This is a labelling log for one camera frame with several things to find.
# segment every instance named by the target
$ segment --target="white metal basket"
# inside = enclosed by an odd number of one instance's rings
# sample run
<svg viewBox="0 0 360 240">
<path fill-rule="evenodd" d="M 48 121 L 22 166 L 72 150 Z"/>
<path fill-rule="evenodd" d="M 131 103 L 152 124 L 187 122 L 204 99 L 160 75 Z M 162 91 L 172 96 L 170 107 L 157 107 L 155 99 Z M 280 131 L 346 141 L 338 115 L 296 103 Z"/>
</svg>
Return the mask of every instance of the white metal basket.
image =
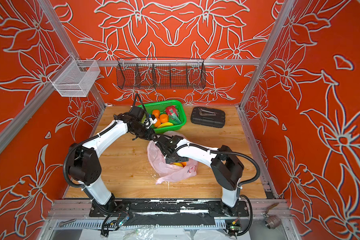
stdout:
<svg viewBox="0 0 360 240">
<path fill-rule="evenodd" d="M 76 61 L 68 61 L 67 67 L 54 80 L 52 85 L 63 97 L 85 97 L 100 74 L 96 60 L 93 61 L 87 71 L 82 71 Z"/>
</svg>

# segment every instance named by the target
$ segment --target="orange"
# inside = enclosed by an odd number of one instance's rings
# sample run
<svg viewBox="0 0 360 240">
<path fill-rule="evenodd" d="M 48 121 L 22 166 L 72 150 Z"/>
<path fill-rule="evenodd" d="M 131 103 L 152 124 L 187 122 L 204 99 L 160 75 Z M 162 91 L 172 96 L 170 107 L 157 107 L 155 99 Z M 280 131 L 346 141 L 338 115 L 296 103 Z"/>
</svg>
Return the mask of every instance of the orange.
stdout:
<svg viewBox="0 0 360 240">
<path fill-rule="evenodd" d="M 160 117 L 159 117 L 159 119 L 160 119 L 160 122 L 161 123 L 164 123 L 164 122 L 168 122 L 169 121 L 169 117 L 168 117 L 168 115 L 167 114 L 161 114 L 160 115 Z"/>
<path fill-rule="evenodd" d="M 160 111 L 157 110 L 157 109 L 155 109 L 155 110 L 152 111 L 152 114 L 153 114 L 156 118 L 158 118 L 158 117 L 160 116 Z"/>
<path fill-rule="evenodd" d="M 161 125 L 160 119 L 156 118 L 157 122 L 154 124 L 154 127 L 158 127 Z"/>
</svg>

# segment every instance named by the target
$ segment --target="plastic bag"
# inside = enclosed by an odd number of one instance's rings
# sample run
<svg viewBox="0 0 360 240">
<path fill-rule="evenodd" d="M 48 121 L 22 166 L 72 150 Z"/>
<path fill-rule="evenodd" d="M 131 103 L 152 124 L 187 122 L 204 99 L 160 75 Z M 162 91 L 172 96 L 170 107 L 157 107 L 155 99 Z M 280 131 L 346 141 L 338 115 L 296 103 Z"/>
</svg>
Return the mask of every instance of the plastic bag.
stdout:
<svg viewBox="0 0 360 240">
<path fill-rule="evenodd" d="M 178 135 L 185 138 L 184 135 L 174 131 L 168 131 L 164 134 L 171 137 Z M 161 184 L 162 182 L 178 182 L 189 177 L 196 176 L 196 169 L 198 164 L 196 160 L 189 159 L 185 167 L 166 164 L 163 154 L 153 141 L 149 142 L 147 152 L 149 163 L 160 175 L 160 178 L 156 181 L 156 184 Z"/>
</svg>

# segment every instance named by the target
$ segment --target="wooden table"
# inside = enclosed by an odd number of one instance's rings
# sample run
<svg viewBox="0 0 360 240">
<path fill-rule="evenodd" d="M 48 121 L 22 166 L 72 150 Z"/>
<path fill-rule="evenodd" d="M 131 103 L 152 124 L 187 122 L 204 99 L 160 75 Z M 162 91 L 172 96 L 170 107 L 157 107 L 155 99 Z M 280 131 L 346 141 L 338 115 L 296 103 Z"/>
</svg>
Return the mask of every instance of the wooden table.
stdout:
<svg viewBox="0 0 360 240">
<path fill-rule="evenodd" d="M 191 123 L 190 117 L 195 106 L 184 106 L 187 123 L 177 132 L 183 134 L 191 142 L 208 146 L 221 147 L 227 145 L 232 151 L 251 156 L 237 110 L 234 106 L 214 107 L 225 111 L 226 122 L 223 128 L 207 127 Z M 96 132 L 104 129 L 112 120 L 113 114 L 129 111 L 129 106 L 107 107 Z M 164 182 L 155 185 L 159 175 L 148 161 L 148 141 L 131 139 L 134 135 L 127 133 L 117 139 L 101 155 L 102 179 L 116 198 L 221 198 L 221 186 L 216 182 L 212 170 L 199 163 L 197 175 L 179 182 Z M 243 158 L 244 164 L 241 180 L 252 178 L 256 170 Z M 241 190 L 249 198 L 266 198 L 260 180 L 246 184 Z M 70 187 L 67 198 L 87 197 L 78 188 Z"/>
</svg>

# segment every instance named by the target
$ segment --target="red wall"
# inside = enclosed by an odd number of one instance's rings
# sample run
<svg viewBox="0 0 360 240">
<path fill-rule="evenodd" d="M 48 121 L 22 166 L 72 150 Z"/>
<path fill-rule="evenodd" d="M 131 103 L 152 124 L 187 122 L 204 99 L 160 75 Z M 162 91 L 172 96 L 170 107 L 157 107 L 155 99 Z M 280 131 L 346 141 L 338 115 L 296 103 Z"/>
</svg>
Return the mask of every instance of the red wall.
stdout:
<svg viewBox="0 0 360 240">
<path fill-rule="evenodd" d="M 0 1 L 0 132 L 39 93 L 67 57 L 37 1 Z M 0 240 L 36 239 L 66 183 L 68 147 L 89 137 L 94 97 L 54 92 L 0 155 Z"/>
<path fill-rule="evenodd" d="M 245 111 L 303 239 L 360 239 L 360 1 L 298 0 Z"/>
<path fill-rule="evenodd" d="M 173 56 L 259 58 L 281 8 L 280 0 L 91 1 L 51 0 L 82 59 Z M 237 104 L 254 66 L 207 68 L 203 90 L 121 90 L 113 67 L 96 86 L 106 103 L 175 98 L 187 104 Z"/>
</svg>

